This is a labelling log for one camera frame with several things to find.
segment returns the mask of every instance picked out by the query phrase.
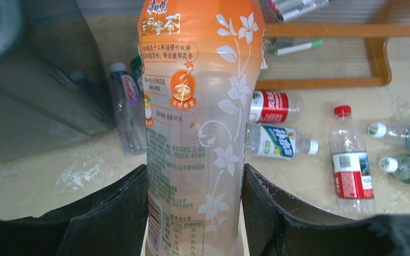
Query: nutrition facts table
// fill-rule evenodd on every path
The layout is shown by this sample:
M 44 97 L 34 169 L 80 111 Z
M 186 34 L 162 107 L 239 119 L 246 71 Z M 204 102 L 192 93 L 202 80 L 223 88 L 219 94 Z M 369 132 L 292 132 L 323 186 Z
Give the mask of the nutrition facts table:
M 188 221 L 187 218 L 174 220 L 165 213 L 163 214 L 163 218 L 164 227 L 161 247 L 167 254 L 179 256 L 181 247 L 182 256 L 203 255 L 205 221 Z

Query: green marker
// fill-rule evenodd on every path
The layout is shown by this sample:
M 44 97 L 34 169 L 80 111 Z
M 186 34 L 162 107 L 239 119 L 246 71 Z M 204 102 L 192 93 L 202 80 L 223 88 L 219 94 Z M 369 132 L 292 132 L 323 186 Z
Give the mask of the green marker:
M 285 55 L 288 53 L 292 52 L 299 52 L 299 51 L 304 51 L 307 49 L 312 49 L 315 47 L 320 47 L 323 45 L 323 40 L 318 40 L 310 43 L 305 43 L 305 44 L 298 44 L 290 47 L 285 47 L 285 48 L 280 48 L 274 51 L 274 55 L 280 56 L 280 55 Z

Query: red bottle cap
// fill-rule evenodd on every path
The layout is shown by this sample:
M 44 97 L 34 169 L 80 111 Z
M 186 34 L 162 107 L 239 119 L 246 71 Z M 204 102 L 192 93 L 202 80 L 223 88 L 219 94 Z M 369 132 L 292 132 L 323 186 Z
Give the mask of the red bottle cap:
M 346 116 L 351 114 L 350 105 L 342 105 L 334 108 L 334 114 L 336 116 Z

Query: orange circular logo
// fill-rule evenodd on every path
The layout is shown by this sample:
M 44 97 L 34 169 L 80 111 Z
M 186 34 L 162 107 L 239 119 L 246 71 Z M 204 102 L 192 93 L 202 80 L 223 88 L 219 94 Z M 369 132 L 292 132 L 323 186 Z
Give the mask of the orange circular logo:
M 180 69 L 170 77 L 170 93 L 180 102 L 189 100 L 195 93 L 195 79 L 191 74 L 192 70 Z

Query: bottle with red cap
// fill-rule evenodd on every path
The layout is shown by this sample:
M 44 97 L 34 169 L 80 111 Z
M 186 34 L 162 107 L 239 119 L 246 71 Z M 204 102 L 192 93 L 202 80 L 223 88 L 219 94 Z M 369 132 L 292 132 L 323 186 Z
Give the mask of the bottle with red cap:
M 304 113 L 304 101 L 294 92 L 254 91 L 249 120 L 255 123 L 293 123 Z
M 336 120 L 330 143 L 339 208 L 356 217 L 375 214 L 375 197 L 363 132 L 351 118 L 350 106 L 336 107 L 334 114 Z

